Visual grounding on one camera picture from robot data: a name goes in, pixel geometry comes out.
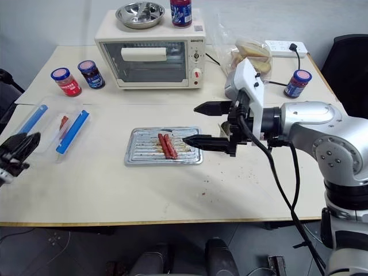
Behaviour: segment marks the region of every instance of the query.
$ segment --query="red jar label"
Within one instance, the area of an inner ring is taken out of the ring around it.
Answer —
[[[60,88],[63,89],[65,95],[69,97],[77,96],[82,91],[75,79],[68,85],[60,86]]]

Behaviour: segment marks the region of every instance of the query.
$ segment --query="black chair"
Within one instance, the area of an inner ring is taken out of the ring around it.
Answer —
[[[349,116],[368,118],[368,34],[336,37],[322,74]]]
[[[5,129],[17,105],[15,101],[24,92],[12,75],[0,69],[0,134]]]

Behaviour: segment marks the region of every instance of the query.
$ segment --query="clear plastic container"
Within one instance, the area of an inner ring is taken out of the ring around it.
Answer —
[[[58,163],[88,118],[89,113],[75,99],[45,97],[26,116],[14,134],[40,132],[40,143],[29,156],[29,161]]]

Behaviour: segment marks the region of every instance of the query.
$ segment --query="blue jar label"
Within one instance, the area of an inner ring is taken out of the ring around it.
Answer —
[[[191,21],[191,4],[186,6],[171,5],[171,18],[175,24],[185,25]]]
[[[290,97],[296,98],[300,96],[303,89],[304,87],[296,87],[289,83],[285,88],[285,93]]]
[[[104,84],[104,80],[102,79],[100,74],[97,74],[96,76],[89,76],[88,78],[86,78],[86,80],[91,88],[99,88]]]

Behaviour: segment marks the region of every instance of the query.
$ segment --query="blue container lid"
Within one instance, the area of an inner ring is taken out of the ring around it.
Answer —
[[[92,60],[85,60],[78,64],[78,69],[82,73],[87,73],[96,68],[96,64]]]
[[[309,82],[312,79],[312,74],[305,70],[297,70],[293,75],[298,82]]]
[[[66,79],[69,76],[70,76],[70,72],[68,68],[65,68],[65,67],[55,69],[51,73],[51,78],[57,81],[59,80],[62,81],[63,79]]]

